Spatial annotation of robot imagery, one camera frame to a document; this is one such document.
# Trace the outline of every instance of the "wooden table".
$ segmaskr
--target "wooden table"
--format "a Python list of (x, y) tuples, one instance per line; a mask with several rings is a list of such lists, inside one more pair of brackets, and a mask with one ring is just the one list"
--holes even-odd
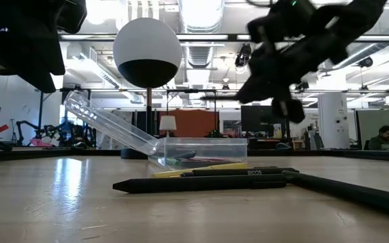
[[(389, 162), (259, 157), (251, 165), (389, 190)], [(389, 216), (287, 186), (124, 194), (115, 182), (144, 177), (145, 161), (66, 157), (0, 163), (0, 242), (381, 242)]]

